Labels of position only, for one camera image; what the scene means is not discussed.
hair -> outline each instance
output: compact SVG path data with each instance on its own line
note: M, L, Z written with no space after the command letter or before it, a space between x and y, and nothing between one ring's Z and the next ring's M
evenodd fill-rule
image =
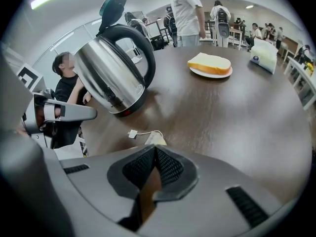
M125 13L125 21L129 23L132 19L136 18L131 12Z
M221 1L216 0L215 3L214 3L214 6L218 6L218 5L223 6L222 3L221 3Z
M56 74L58 74L60 77L63 77L63 72L61 71L59 65L63 63L63 58L65 55L69 55L70 52L63 52L61 54L58 54L56 57L55 57L55 60L53 62L53 72L55 72Z

black kettle handle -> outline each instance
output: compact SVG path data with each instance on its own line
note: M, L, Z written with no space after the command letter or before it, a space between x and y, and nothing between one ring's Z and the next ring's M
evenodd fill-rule
M148 63L147 72L144 76L145 87L148 88L155 76L156 61L152 51L153 48L147 39L136 29L120 24L106 28L101 36L111 42L116 42L123 38L130 38L133 40L135 45L143 51Z

slice of bread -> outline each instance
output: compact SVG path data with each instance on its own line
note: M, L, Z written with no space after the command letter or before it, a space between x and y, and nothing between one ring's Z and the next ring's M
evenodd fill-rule
M199 53L192 60L188 61L188 66L208 74L224 76L231 69L231 62L219 56Z

plastic bag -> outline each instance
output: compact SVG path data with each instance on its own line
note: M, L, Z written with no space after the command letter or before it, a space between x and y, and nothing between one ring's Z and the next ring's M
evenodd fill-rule
M254 42L255 45L251 49L250 60L274 74L277 66L278 50L265 40L255 39Z

table surface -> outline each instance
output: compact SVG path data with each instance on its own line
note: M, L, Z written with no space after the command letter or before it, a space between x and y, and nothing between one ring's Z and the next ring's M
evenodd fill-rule
M237 30L237 29L232 29L232 28L229 28L229 31L230 31L230 32L232 32L232 33L242 34L242 31Z
M209 79L191 72L187 61L200 52L227 58L233 74ZM250 54L197 46L154 52L156 75L145 104L117 118L98 102L95 120L82 130L90 156L143 145L160 130L169 146L230 163L275 195L282 204L299 196L309 176L312 143L307 115L281 70L272 75L250 62ZM146 61L137 64L144 72Z

